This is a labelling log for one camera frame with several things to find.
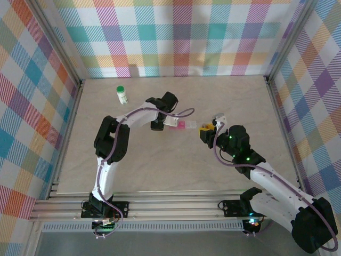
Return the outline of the pink and clear pill organizer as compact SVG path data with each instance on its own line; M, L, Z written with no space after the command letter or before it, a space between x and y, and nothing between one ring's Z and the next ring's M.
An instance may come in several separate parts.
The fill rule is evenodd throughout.
M196 129L197 122L196 121L178 121L176 126L170 126L170 130L190 130Z

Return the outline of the white bottle with green cap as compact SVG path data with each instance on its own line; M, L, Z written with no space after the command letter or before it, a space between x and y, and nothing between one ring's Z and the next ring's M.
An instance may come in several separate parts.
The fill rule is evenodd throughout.
M122 105L127 104L128 103L128 99L127 99L127 95L126 95L126 90L123 86L118 86L116 88L116 92L119 98L119 101Z

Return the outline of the right control circuit board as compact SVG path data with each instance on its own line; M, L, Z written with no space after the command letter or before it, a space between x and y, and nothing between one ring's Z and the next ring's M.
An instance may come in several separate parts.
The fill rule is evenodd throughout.
M258 233L261 230L262 219L250 218L243 220L243 232L246 234Z

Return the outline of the control circuit board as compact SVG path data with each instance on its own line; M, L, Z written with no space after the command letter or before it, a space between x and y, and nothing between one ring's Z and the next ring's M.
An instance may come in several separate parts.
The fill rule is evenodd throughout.
M116 227L116 222L114 218L106 218L103 220L95 220L92 222L91 228L96 231L109 232L114 230Z
M261 230L262 219L250 218L243 220L243 232L246 234L258 233Z

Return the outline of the left control circuit board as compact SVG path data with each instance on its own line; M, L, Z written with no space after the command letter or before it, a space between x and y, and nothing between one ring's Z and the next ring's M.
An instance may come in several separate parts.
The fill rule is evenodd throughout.
M95 220L92 222L91 228L96 231L109 232L114 230L116 227L116 222L114 218L106 218L103 220Z

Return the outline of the aluminium side rail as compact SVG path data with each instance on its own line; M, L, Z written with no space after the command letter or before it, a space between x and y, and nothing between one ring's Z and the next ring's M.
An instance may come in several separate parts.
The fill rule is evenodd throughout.
M44 195L43 201L47 201L49 199L53 185L57 184L59 181L59 176L62 171L64 158L67 152L68 144L70 141L70 136L72 133L72 128L73 128L75 118L77 115L77 110L80 104L85 82L86 80L82 79L77 85L74 104L72 105L72 110L70 112L69 120L67 122L67 126L66 126L65 133L64 133L64 138L61 142L61 148L59 150L58 157L54 164L52 174L49 179L45 193L43 194ZM42 232L43 224L44 224L43 220L33 220L29 222L28 229L25 232L26 240L25 240L23 248L20 251L19 256L34 256L35 255L38 242L40 239L40 234Z
M296 177L297 177L297 182L299 183L300 189L302 189L303 191L306 191L303 179L302 179L301 174L299 172L299 168L298 168L297 161L296 161L296 158L295 158L295 155L294 155L294 151L291 148L288 132L286 130L286 126L285 126L285 123L284 123L284 119L283 119L282 114L280 112L279 104L277 103L277 100L275 98L275 93L273 92L273 89L272 89L271 82L269 81L269 78L267 76L263 76L263 78L264 78L264 82L265 82L267 91L269 93L269 96L270 96L270 99L271 99L271 102L272 102L272 105L273 105L273 108L274 108L274 111L275 111L275 115L277 117L277 120L278 120L278 123L279 123L279 126L280 126L280 130L281 130L283 139L285 141L287 150L289 152L291 161L292 161L293 166L294 166L294 170L295 170Z

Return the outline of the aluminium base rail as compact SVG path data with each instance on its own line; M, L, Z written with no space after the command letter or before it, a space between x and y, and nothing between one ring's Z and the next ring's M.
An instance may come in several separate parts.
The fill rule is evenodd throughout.
M173 221L250 219L225 217L218 208L222 200L238 200L240 190L140 191L115 193L107 202L85 194L50 193L47 201L38 200L30 221L103 220Z

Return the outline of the aluminium frame post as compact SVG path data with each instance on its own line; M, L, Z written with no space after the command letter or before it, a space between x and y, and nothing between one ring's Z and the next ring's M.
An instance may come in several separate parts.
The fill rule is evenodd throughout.
M41 7L38 0L25 0L32 10L34 16L37 18L38 23L42 27L47 39L50 41L52 48L56 51L61 62L64 64L66 71L71 76L73 82L77 84L78 87L82 84L82 78L79 77L74 65L71 62L66 50L62 46L59 37L57 36L54 26L51 25L49 19L47 18L43 8Z
M274 80L280 71L280 68L282 67L291 48L294 46L294 43L307 23L307 20L317 3L318 0L298 0L295 12L292 14L291 20L283 33L285 38L281 38L279 48L277 48L274 52L270 65L264 75L264 79L267 83Z

